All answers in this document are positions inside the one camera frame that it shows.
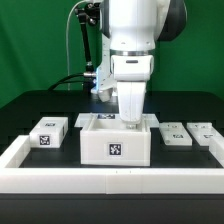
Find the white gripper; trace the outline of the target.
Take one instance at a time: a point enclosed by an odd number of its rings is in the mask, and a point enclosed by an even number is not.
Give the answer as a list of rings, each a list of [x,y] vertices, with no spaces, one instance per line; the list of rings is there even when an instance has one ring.
[[[147,81],[154,69],[154,57],[111,57],[111,72],[117,82],[119,114],[127,124],[139,124],[142,117]]]

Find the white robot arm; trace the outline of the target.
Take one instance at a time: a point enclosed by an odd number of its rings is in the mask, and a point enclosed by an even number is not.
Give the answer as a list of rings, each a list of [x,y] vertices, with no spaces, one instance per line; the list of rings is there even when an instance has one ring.
[[[146,84],[158,41],[172,41],[187,23],[184,0],[92,0],[100,5],[102,62],[96,91],[105,102],[118,96],[120,119],[141,122]]]

